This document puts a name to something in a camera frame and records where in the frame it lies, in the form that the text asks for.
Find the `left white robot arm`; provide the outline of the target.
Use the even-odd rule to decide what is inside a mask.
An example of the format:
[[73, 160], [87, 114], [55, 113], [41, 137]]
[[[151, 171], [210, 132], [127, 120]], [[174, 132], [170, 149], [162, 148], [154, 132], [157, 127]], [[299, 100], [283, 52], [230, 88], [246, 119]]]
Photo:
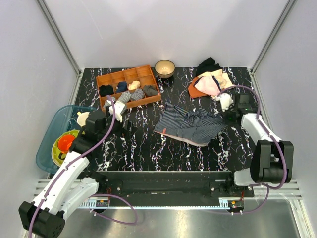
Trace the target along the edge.
[[28, 231], [29, 237], [58, 237], [67, 219], [91, 197], [116, 198], [132, 207], [124, 198], [111, 194], [106, 176], [95, 171], [87, 172], [82, 181], [72, 188], [77, 177], [89, 165], [92, 152], [110, 135], [116, 122], [115, 114], [108, 118], [102, 111], [89, 113], [54, 177], [32, 202], [24, 201], [18, 209], [22, 227]]

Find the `blue striped underwear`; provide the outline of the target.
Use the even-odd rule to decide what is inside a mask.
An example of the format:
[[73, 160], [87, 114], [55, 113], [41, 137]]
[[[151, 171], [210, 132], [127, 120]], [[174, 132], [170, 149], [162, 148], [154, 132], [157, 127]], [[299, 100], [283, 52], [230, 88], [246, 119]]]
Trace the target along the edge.
[[225, 128], [226, 124], [220, 116], [205, 109], [192, 112], [166, 101], [154, 131], [190, 145], [204, 147]]

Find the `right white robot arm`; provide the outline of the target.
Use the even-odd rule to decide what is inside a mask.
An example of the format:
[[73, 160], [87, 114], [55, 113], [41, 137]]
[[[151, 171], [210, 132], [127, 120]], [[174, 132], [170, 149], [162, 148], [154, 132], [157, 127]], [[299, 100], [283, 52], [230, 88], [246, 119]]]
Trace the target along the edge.
[[237, 94], [232, 98], [224, 93], [219, 99], [225, 121], [240, 125], [256, 145], [250, 167], [233, 173], [231, 181], [225, 184], [226, 193], [234, 197], [243, 187], [258, 185], [282, 188], [292, 177], [292, 142], [282, 140], [270, 130], [258, 109], [250, 104], [248, 95]]

